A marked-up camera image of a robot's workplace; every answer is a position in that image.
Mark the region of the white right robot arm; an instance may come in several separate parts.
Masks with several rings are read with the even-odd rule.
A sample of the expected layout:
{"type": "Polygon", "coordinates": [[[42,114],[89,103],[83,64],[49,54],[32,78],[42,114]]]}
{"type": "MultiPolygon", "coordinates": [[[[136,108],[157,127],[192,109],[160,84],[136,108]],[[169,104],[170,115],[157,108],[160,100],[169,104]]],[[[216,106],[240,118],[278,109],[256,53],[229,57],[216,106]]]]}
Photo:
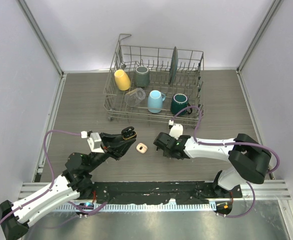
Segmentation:
{"type": "Polygon", "coordinates": [[[208,158],[231,164],[217,173],[206,197],[225,197],[234,187],[245,182],[261,185],[270,174],[271,149],[258,144],[244,133],[229,139],[201,139],[190,135],[173,137],[160,132],[153,144],[163,155],[178,160],[208,158]]]}

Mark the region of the black earbud charging case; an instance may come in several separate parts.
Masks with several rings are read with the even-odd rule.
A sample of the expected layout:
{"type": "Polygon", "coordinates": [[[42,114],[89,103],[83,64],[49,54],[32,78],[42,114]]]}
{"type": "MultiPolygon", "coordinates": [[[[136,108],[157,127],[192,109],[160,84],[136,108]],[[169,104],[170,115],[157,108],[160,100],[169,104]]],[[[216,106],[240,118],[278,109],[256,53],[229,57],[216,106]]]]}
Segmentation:
{"type": "Polygon", "coordinates": [[[128,126],[121,131],[122,138],[124,140],[134,139],[137,137],[137,133],[133,126],[128,126]]]}

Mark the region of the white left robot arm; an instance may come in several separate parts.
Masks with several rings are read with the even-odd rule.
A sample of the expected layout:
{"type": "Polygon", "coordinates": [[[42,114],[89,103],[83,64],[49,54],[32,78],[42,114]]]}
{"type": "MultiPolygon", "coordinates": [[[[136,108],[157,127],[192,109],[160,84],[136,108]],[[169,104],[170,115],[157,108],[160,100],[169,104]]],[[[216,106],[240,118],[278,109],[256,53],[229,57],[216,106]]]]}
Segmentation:
{"type": "Polygon", "coordinates": [[[89,154],[71,153],[66,169],[49,184],[25,198],[0,204],[0,228],[5,239],[23,237],[32,225],[65,202],[89,199],[94,190],[91,172],[108,158],[120,160],[136,141],[137,133],[129,126],[119,134],[81,131],[77,136],[87,140],[89,154]]]}

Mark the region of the beige earbud charging case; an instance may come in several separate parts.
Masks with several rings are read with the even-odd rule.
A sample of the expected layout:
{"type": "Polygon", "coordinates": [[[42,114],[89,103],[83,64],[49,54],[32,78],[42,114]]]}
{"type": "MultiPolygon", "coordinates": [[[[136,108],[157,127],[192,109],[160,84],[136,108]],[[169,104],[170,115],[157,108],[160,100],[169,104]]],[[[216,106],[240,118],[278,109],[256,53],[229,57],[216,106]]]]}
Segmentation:
{"type": "Polygon", "coordinates": [[[138,143],[136,150],[141,154],[145,154],[148,150],[148,147],[144,143],[138,143]]]}

